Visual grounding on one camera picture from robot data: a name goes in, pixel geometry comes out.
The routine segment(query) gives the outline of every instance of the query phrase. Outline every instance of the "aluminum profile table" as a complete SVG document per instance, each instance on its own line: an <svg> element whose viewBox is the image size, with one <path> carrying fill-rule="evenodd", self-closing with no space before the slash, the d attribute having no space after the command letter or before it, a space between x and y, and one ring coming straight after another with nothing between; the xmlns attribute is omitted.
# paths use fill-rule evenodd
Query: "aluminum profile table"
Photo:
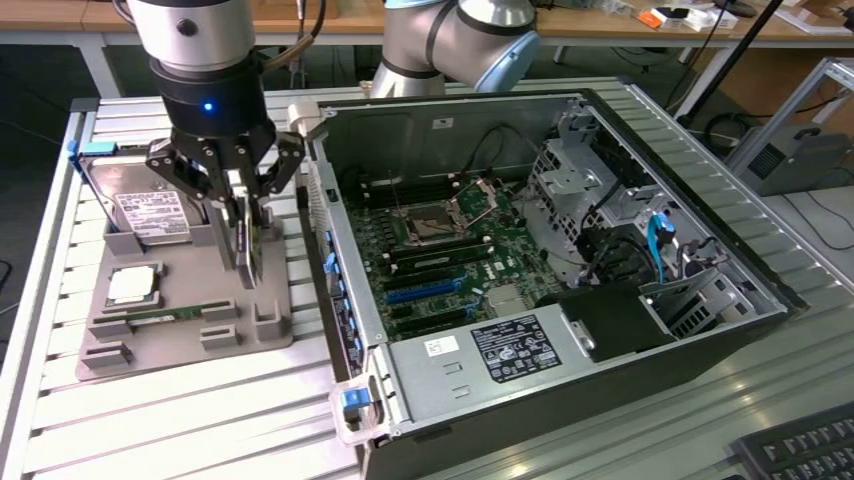
<svg viewBox="0 0 854 480"><path fill-rule="evenodd" d="M594 88L771 268L813 305L691 383L431 475L462 479L722 479L730 442L854 397L850 281L684 134L635 86L614 78L530 81L520 90ZM359 89L268 94L271 116ZM103 101L65 135L139 143L168 133L157 99ZM288 349L79 383L73 365L103 213L63 156L0 377L3 479L359 477L334 436L332 383L298 224L286 222L296 342ZM292 192L276 208L294 210Z"/></svg>

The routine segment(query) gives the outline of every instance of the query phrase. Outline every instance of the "green circuit board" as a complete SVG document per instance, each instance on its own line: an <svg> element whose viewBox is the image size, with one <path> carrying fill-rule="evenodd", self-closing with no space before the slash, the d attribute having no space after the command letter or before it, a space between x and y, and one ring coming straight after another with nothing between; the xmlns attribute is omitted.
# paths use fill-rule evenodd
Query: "green circuit board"
<svg viewBox="0 0 854 480"><path fill-rule="evenodd" d="M364 202L348 201L347 210L354 236L362 259L376 307L384 322L386 331L392 340L402 340L435 331L454 328L500 316L500 310L490 303L490 290L512 285L519 293L515 306L524 304L531 308L536 300L546 294L562 290L560 282L544 260L540 259L539 248L531 238L519 211L514 208L510 189L495 187L496 206L467 228L454 228L438 224L432 218L442 217L447 211L448 201L438 200L415 204L400 204L387 208L368 208ZM456 196L458 211L467 221L474 220L490 208L487 196L478 188L467 188ZM419 225L422 218L431 222ZM466 248L448 248L434 254L419 255L390 261L383 254L390 251L412 252L418 249L412 243L412 231L428 235L427 245L442 249L443 242L454 240L483 239ZM390 264L399 270L392 272ZM427 269L428 275L443 275L444 280L424 282L406 288L387 288L390 280L418 277ZM392 292L407 292L431 285L456 282L454 292L427 298L387 304Z"/></svg>

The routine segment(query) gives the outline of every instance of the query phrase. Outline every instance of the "floor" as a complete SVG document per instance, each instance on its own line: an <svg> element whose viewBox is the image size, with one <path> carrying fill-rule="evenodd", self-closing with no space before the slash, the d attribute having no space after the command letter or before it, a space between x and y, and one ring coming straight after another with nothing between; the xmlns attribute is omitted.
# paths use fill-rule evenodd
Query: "floor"
<svg viewBox="0 0 854 480"><path fill-rule="evenodd" d="M542 49L528 78L619 75L630 78L658 102L664 102L684 72L675 49L654 53L638 48L571 48L560 65L552 62L552 54L552 48ZM156 95L141 48L109 47L108 55L125 95ZM359 79L371 78L379 59L379 47L312 47L306 60L307 87L356 85ZM276 72L264 80L268 90L287 89L290 85L287 72ZM295 85L302 85L300 78L295 79ZM17 302L24 287L63 138L65 109L73 98L96 95L76 49L0 46L0 144L5 152L0 163L0 260L13 268L5 284L0 283L0 312ZM702 125L710 115L734 109L733 102L715 95L695 124ZM4 268L0 265L0 281ZM0 353L5 350L13 319L13 311L0 313Z"/></svg>

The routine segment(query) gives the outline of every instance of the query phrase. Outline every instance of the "warning label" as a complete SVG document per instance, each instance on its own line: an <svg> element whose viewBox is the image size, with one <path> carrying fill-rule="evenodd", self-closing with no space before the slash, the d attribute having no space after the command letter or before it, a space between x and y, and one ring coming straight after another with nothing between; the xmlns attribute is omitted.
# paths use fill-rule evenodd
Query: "warning label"
<svg viewBox="0 0 854 480"><path fill-rule="evenodd" d="M140 238L189 232L177 192L123 193L116 195L119 208Z"/></svg>
<svg viewBox="0 0 854 480"><path fill-rule="evenodd" d="M560 365L534 315L471 331L492 380L504 383Z"/></svg>

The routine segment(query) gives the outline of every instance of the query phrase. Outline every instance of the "black keyboard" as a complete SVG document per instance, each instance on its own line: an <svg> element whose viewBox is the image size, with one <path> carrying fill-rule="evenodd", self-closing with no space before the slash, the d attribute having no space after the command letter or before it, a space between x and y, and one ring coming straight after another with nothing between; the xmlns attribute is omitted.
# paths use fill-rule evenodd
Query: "black keyboard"
<svg viewBox="0 0 854 480"><path fill-rule="evenodd" d="M854 480L854 402L739 438L755 479Z"/></svg>

